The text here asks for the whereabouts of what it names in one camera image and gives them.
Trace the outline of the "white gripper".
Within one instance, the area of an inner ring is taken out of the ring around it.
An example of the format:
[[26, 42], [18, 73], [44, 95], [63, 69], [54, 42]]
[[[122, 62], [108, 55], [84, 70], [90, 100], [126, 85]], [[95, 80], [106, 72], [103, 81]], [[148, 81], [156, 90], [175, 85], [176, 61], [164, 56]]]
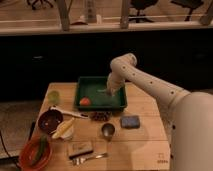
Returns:
[[116, 74], [110, 73], [107, 79], [106, 92], [110, 96], [114, 96], [125, 85], [125, 80]]

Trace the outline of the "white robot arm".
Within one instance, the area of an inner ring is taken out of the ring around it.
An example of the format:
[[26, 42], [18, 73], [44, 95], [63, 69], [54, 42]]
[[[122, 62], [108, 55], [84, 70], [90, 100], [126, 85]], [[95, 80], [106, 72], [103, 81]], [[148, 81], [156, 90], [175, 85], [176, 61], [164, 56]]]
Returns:
[[213, 95], [190, 92], [136, 68], [132, 53], [114, 58], [107, 91], [115, 94], [125, 81], [132, 82], [173, 115], [170, 171], [213, 171]]

